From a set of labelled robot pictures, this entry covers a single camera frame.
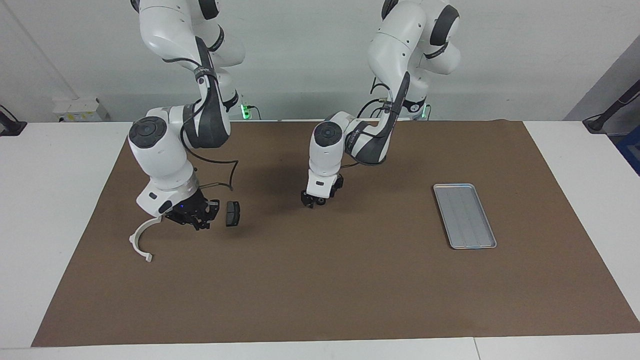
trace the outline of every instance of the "black pole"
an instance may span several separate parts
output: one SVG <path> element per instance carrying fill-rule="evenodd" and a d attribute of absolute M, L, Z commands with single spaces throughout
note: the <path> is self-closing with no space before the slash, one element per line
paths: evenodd
<path fill-rule="evenodd" d="M 631 86 L 629 90 L 627 90 L 627 92 L 625 92 L 624 95 L 622 95 L 616 102 L 614 102 L 607 111 L 602 113 L 600 117 L 593 121 L 583 121 L 587 130 L 592 133 L 599 133 L 602 130 L 604 123 L 606 123 L 613 114 L 618 112 L 618 110 L 626 106 L 636 95 L 638 95 L 638 93 L 640 93 L 640 80 L 636 81 L 636 83 L 633 84 L 633 86 Z"/>
<path fill-rule="evenodd" d="M 27 123 L 24 121 L 13 121 L 9 119 L 2 111 L 0 111 L 0 124 L 4 126 L 4 131 L 0 133 L 0 136 L 18 136 L 27 126 Z"/>

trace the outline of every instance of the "silver tray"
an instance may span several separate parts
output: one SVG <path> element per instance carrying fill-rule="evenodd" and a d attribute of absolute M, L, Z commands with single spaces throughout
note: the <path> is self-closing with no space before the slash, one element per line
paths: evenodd
<path fill-rule="evenodd" d="M 436 184 L 433 191 L 454 249 L 492 249 L 495 237 L 472 184 Z"/>

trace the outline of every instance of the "rectangular tray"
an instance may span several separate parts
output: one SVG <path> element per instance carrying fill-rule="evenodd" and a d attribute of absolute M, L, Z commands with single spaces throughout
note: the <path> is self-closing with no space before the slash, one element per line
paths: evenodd
<path fill-rule="evenodd" d="M 472 184 L 436 184 L 433 191 L 454 249 L 492 249 L 495 237 Z"/>

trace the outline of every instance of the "electrical box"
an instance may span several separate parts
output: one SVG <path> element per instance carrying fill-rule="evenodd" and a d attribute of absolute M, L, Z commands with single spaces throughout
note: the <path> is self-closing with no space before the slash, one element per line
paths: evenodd
<path fill-rule="evenodd" d="M 58 122 L 110 121 L 111 115 L 96 98 L 57 101 L 53 109 Z"/>

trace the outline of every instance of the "green light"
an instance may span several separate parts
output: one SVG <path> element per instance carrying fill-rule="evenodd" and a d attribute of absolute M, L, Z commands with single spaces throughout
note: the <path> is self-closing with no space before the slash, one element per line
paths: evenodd
<path fill-rule="evenodd" d="M 240 109 L 242 110 L 242 117 L 245 120 L 251 118 L 251 110 L 249 110 L 244 104 L 240 104 Z"/>

